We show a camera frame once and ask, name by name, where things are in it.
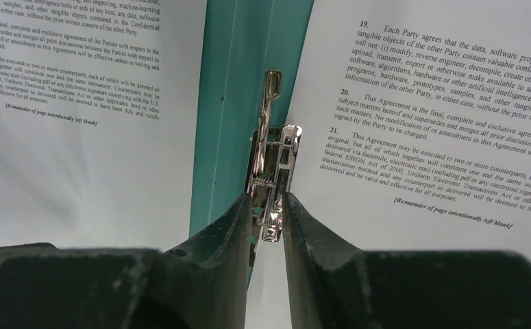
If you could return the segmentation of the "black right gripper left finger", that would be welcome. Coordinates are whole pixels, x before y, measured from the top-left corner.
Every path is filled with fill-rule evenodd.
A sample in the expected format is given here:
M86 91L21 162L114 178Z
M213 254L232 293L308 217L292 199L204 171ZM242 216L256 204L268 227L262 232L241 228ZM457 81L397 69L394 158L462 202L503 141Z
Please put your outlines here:
M0 247L0 328L242 328L251 198L155 249Z

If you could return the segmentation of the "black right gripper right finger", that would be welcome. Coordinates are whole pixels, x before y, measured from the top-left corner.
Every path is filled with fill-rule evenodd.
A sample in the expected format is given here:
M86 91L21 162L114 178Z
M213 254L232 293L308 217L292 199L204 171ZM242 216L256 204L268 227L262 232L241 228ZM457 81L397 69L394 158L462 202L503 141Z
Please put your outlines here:
M531 328L531 262L505 251L366 252L283 197L293 328Z

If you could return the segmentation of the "printed white paper sheet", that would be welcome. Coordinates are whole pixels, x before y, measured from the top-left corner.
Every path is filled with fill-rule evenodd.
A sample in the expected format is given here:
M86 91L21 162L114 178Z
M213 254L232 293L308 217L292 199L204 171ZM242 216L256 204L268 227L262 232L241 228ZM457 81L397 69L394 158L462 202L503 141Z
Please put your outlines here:
M0 246L188 237L205 1L0 1Z

